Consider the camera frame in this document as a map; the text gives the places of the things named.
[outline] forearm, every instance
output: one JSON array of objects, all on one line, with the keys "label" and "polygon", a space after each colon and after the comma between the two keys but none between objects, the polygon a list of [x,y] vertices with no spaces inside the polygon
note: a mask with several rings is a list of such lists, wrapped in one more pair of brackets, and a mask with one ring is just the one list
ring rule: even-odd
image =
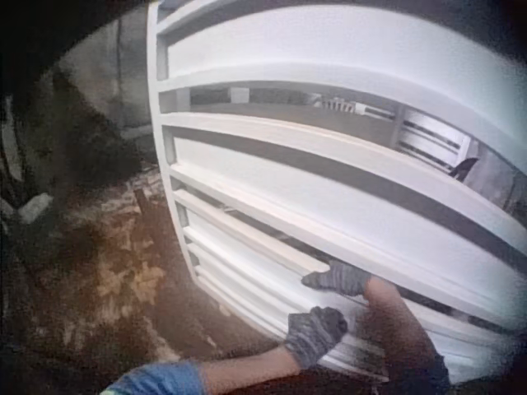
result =
[{"label": "forearm", "polygon": [[299,374],[301,370],[291,353],[284,346],[279,346],[247,358],[204,363],[199,371],[207,393],[217,395]]},{"label": "forearm", "polygon": [[420,369],[433,362],[436,349],[430,337],[393,284],[373,276],[364,296],[380,329],[390,379],[397,379],[402,369]]}]

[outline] gloved hand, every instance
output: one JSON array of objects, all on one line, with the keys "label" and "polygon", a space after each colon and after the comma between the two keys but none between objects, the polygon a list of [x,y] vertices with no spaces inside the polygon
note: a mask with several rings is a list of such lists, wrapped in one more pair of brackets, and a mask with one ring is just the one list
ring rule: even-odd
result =
[{"label": "gloved hand", "polygon": [[340,311],[314,307],[309,313],[289,314],[284,346],[302,369],[308,369],[334,348],[346,331],[346,320]]},{"label": "gloved hand", "polygon": [[364,293],[371,274],[348,265],[332,261],[327,272],[313,272],[302,278],[302,284],[315,290],[332,290],[340,295],[357,296]]}]

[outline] blue sleeve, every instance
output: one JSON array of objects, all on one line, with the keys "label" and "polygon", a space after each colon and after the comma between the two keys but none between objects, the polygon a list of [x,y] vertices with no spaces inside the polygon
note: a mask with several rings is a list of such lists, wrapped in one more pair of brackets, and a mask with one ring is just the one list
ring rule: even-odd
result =
[{"label": "blue sleeve", "polygon": [[395,381],[389,381],[381,393],[384,395],[445,395],[450,389],[448,369],[443,357],[436,354],[431,366],[425,369],[407,369]]},{"label": "blue sleeve", "polygon": [[101,395],[206,395],[198,367],[189,362],[149,364],[131,370]]}]

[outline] gray work glove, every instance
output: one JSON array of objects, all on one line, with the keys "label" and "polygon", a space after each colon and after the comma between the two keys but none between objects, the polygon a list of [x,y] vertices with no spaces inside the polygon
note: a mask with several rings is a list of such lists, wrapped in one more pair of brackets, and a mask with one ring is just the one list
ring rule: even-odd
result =
[{"label": "gray work glove", "polygon": [[346,320],[340,311],[314,307],[309,313],[289,314],[284,346],[302,369],[308,369],[334,348],[346,331]]},{"label": "gray work glove", "polygon": [[332,290],[340,295],[357,296],[364,293],[366,283],[371,277],[368,272],[332,261],[327,272],[313,272],[302,278],[302,284],[315,290]]}]

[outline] person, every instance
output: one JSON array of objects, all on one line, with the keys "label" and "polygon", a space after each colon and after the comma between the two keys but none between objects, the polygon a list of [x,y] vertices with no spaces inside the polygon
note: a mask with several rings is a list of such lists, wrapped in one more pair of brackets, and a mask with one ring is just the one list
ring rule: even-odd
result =
[{"label": "person", "polygon": [[[427,333],[410,312],[397,288],[357,267],[330,263],[327,272],[302,278],[305,286],[345,296],[364,295],[372,322],[380,328],[389,382],[380,393],[445,394],[448,370]],[[343,315],[314,307],[290,314],[286,340],[260,355],[195,364],[149,364],[125,374],[101,395],[216,395],[271,379],[299,374],[316,365],[347,331]]]}]

